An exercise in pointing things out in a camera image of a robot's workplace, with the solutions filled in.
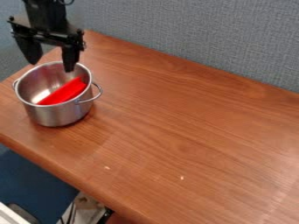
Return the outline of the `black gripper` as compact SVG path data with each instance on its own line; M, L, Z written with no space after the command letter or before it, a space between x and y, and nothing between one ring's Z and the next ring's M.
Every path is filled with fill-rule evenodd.
M66 19L66 6L74 0L21 0L25 13L10 16L12 35L26 61L34 65L41 56L41 43L62 46L64 71L72 72L84 50L82 30Z

